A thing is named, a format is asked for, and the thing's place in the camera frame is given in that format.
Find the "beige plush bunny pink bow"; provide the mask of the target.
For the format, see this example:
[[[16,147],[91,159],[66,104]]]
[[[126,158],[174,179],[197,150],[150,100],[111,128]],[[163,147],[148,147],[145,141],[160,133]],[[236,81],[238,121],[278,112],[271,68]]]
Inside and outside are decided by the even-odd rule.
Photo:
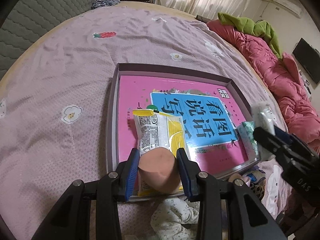
[[[245,182],[247,186],[250,186],[251,179],[248,176],[242,176],[238,173],[231,175],[230,178],[228,179],[228,182],[232,183],[236,179],[241,179]]]

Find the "dark shallow cardboard box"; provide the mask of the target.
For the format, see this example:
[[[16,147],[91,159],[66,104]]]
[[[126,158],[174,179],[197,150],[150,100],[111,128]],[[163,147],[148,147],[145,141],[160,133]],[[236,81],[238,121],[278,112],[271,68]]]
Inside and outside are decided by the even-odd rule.
[[[107,170],[114,171],[133,148],[176,153],[216,178],[227,179],[259,161],[238,133],[251,121],[249,103],[227,77],[153,64],[117,64],[106,124]]]

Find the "purple patterned bed quilt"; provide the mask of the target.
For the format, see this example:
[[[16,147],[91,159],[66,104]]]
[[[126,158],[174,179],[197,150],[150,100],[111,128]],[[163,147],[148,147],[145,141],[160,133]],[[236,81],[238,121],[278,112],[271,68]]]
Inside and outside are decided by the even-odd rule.
[[[106,173],[107,102],[125,62],[228,77],[249,103],[268,101],[286,129],[249,63],[204,23],[154,4],[88,11],[46,33],[1,80],[1,215],[17,239],[31,239],[74,180]]]

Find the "green floral tissue pack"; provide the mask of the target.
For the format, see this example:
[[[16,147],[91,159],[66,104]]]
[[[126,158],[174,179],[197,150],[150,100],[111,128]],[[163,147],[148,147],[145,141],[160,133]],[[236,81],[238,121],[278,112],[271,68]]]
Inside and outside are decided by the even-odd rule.
[[[258,145],[253,137],[254,123],[252,121],[244,121],[237,127],[237,130],[244,145],[247,157],[249,159],[260,160]]]
[[[251,107],[251,112],[255,128],[261,127],[272,135],[276,135],[277,119],[267,101],[255,103]]]

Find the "pink and blue book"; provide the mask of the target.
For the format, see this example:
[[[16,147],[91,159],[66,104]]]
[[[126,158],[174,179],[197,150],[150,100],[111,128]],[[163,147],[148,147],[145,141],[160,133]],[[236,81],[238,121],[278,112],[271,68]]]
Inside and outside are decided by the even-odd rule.
[[[246,118],[226,85],[122,75],[118,92],[119,161],[139,145],[133,116],[136,109],[179,117],[175,125],[184,133],[189,158],[203,171],[218,175],[248,161],[236,133]]]

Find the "white air conditioner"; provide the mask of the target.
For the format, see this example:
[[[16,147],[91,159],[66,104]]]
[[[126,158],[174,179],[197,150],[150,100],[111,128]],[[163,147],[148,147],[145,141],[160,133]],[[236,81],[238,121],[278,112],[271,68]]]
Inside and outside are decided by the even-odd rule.
[[[302,15],[302,9],[295,3],[292,3],[289,0],[273,0],[275,3],[285,7],[287,10],[291,11],[294,15],[296,15],[298,18],[301,18]]]

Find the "green blanket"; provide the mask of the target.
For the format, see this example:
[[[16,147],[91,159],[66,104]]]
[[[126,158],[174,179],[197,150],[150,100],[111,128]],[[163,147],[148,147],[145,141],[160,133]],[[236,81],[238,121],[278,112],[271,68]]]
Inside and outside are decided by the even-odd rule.
[[[247,17],[235,17],[222,12],[219,12],[217,15],[221,24],[231,25],[241,33],[262,38],[274,55],[276,55],[278,59],[282,59],[282,51],[279,46],[278,36],[267,21],[262,20],[254,22]]]

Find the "yellow white wipes pack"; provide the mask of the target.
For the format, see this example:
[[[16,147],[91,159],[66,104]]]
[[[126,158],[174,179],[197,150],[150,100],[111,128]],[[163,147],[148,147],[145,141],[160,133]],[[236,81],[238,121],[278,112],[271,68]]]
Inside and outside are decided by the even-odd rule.
[[[158,147],[170,150],[175,157],[179,148],[184,148],[185,152],[188,153],[181,116],[174,116],[153,109],[136,109],[133,111],[133,117],[140,157]],[[144,182],[140,173],[138,181],[139,196],[151,196],[160,193]]]

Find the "black television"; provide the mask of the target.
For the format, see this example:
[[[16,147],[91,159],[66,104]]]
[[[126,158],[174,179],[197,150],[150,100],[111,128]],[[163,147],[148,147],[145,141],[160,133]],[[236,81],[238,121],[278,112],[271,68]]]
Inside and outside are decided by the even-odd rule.
[[[293,55],[300,65],[307,71],[315,84],[320,80],[319,51],[313,48],[304,38],[301,38],[293,50]]]

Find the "pink crumpled comforter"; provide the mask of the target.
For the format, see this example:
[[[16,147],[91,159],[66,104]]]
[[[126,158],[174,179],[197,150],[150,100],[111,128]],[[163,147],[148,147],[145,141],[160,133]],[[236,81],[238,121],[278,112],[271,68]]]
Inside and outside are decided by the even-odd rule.
[[[218,20],[207,23],[211,31],[235,46],[276,99],[290,133],[319,152],[319,116],[313,108],[293,57],[278,59],[260,37],[237,31]]]

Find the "white floral scrunchie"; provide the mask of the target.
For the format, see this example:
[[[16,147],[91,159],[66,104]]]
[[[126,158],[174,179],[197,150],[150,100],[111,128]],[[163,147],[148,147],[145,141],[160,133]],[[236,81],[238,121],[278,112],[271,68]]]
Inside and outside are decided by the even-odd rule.
[[[199,211],[199,202],[168,198],[159,204],[150,224],[158,239],[195,239]]]

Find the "cartoon girl wipes pack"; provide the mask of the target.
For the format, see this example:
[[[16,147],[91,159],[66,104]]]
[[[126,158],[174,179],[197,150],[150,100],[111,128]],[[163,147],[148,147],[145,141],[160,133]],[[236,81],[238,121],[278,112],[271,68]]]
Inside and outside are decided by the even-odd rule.
[[[258,168],[246,172],[242,178],[257,198],[262,200],[265,194],[266,173]]]

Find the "blue patterned cloth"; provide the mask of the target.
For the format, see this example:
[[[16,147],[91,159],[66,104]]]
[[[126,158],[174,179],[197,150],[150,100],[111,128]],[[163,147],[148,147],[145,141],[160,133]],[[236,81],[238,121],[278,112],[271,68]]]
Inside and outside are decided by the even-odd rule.
[[[120,3],[120,0],[94,0],[91,6],[91,9],[97,9],[100,7],[111,7],[118,5]]]

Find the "peach makeup sponge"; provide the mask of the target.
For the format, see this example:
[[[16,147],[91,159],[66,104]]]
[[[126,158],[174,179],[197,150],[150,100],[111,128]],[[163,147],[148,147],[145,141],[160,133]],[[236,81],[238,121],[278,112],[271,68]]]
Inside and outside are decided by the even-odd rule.
[[[170,150],[158,147],[144,153],[138,168],[143,181],[154,190],[164,194],[173,194],[179,190],[181,179],[177,160]]]

